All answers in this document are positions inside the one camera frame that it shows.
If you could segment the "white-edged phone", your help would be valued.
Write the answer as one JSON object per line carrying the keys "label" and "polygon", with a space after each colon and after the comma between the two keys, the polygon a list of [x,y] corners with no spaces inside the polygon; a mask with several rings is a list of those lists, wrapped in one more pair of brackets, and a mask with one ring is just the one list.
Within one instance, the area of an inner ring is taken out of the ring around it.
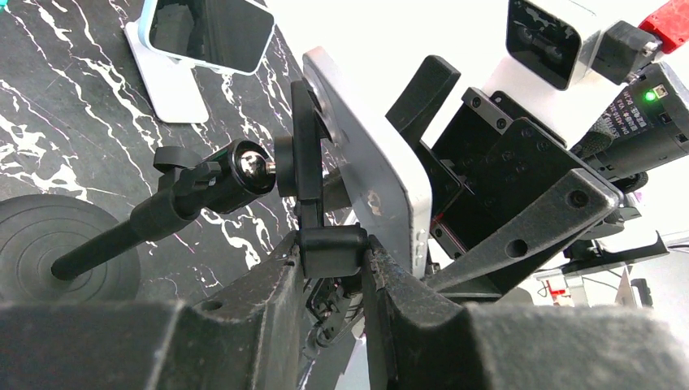
{"label": "white-edged phone", "polygon": [[425,274],[432,194],[415,152],[323,47],[302,56],[358,222],[414,277]]}

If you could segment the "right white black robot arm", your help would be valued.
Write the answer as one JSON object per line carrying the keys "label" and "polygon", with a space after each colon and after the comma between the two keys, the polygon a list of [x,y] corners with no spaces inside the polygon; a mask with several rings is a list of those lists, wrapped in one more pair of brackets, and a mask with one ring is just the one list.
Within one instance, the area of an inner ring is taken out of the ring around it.
{"label": "right white black robot arm", "polygon": [[622,230],[624,197],[649,171],[688,154],[688,92],[671,68],[645,67],[573,147],[507,93],[474,88],[423,144],[459,76],[427,56],[387,113],[426,171],[431,234],[452,259],[423,283],[455,302],[495,300],[557,254],[569,273],[620,262],[587,248]]}

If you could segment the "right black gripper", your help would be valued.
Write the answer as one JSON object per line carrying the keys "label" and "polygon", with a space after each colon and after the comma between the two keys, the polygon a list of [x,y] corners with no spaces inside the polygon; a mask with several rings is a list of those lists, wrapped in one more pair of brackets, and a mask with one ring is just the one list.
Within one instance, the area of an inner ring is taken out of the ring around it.
{"label": "right black gripper", "polygon": [[[428,55],[386,113],[412,150],[460,77]],[[501,299],[622,199],[514,101],[476,88],[428,149],[427,172],[431,234],[459,259],[425,283],[454,301]]]}

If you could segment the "black phone stand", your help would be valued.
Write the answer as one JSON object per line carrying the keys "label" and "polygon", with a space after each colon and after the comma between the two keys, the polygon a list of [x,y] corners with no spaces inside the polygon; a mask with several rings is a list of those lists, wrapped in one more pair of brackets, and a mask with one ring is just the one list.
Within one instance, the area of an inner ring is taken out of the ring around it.
{"label": "black phone stand", "polygon": [[293,133],[276,139],[272,153],[248,140],[233,141],[206,158],[184,147],[158,148],[157,192],[124,221],[57,194],[2,201],[2,300],[133,299],[141,277],[138,245],[176,234],[203,210],[230,214],[273,190],[296,200],[294,241],[305,277],[355,275],[366,230],[325,224],[320,107],[303,80],[292,82],[291,99]]}

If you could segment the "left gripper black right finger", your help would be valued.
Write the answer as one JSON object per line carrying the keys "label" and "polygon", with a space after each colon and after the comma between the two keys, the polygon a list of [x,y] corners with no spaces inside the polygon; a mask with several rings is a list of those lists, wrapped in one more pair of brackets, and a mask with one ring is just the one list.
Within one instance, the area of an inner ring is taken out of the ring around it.
{"label": "left gripper black right finger", "polygon": [[652,310],[458,305],[375,237],[362,258],[373,389],[685,389],[688,357]]}

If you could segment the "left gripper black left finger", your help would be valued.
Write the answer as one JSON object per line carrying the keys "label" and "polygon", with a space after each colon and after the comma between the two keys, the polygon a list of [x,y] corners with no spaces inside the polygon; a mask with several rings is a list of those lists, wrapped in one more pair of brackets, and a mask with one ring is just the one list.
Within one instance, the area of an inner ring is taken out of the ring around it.
{"label": "left gripper black left finger", "polygon": [[4,389],[294,389],[303,315],[294,233],[197,305],[4,304]]}

